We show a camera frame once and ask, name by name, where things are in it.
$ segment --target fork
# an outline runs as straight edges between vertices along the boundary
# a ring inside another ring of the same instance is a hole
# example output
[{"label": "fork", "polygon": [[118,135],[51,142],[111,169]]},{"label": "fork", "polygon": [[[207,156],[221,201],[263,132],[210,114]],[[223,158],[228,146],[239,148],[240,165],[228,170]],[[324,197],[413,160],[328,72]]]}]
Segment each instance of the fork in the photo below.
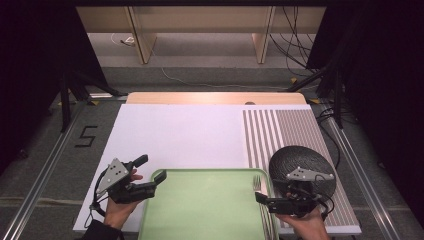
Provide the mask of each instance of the fork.
[{"label": "fork", "polygon": [[[253,177],[253,191],[262,192],[261,190],[261,176],[256,175]],[[270,215],[265,206],[259,203],[259,210],[261,212],[262,227],[264,230],[265,240],[273,240],[273,228]]]}]

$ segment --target person's left hand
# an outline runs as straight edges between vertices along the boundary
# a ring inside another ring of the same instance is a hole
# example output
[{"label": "person's left hand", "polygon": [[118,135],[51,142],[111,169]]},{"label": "person's left hand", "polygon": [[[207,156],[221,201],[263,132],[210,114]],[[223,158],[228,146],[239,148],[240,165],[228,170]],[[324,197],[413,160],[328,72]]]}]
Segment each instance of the person's left hand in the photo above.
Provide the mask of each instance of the person's left hand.
[{"label": "person's left hand", "polygon": [[[131,181],[141,180],[143,176],[135,174],[137,169],[131,172]],[[132,202],[128,204],[117,204],[111,198],[107,200],[106,215],[103,223],[116,229],[122,229],[130,214],[134,211],[139,203]]]}]

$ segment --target black sleeve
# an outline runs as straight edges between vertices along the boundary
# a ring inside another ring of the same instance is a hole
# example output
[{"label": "black sleeve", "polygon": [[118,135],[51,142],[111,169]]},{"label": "black sleeve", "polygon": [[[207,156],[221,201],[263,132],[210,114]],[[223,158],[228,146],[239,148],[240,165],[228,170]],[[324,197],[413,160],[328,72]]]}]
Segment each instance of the black sleeve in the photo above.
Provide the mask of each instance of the black sleeve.
[{"label": "black sleeve", "polygon": [[93,219],[81,240],[116,240],[121,231]]}]

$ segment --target hand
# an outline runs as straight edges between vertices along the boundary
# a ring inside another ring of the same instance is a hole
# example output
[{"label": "hand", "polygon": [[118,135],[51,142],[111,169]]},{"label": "hand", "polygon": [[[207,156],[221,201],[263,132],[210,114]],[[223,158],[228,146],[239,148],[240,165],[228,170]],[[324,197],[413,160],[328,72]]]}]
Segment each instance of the hand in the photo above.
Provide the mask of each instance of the hand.
[{"label": "hand", "polygon": [[[131,181],[143,178],[143,176],[135,174],[136,172],[137,169],[132,170]],[[117,204],[109,198],[107,200],[106,215],[103,223],[119,230],[122,229],[122,226],[124,226],[124,223],[127,221],[130,214],[141,202],[142,201],[132,202],[129,204]]]},{"label": "hand", "polygon": [[303,240],[328,240],[330,237],[325,229],[321,212],[315,208],[302,218],[290,215],[275,214],[277,218],[291,225],[294,232]]}]

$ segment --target person's right hand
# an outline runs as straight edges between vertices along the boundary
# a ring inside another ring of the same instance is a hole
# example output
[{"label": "person's right hand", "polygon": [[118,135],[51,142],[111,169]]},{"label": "person's right hand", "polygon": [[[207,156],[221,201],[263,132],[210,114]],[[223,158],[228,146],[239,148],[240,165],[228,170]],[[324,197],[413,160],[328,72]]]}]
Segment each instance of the person's right hand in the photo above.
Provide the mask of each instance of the person's right hand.
[{"label": "person's right hand", "polygon": [[302,218],[290,215],[275,214],[275,216],[293,227],[294,232],[303,240],[328,240],[330,237],[325,229],[321,212],[315,208]]}]

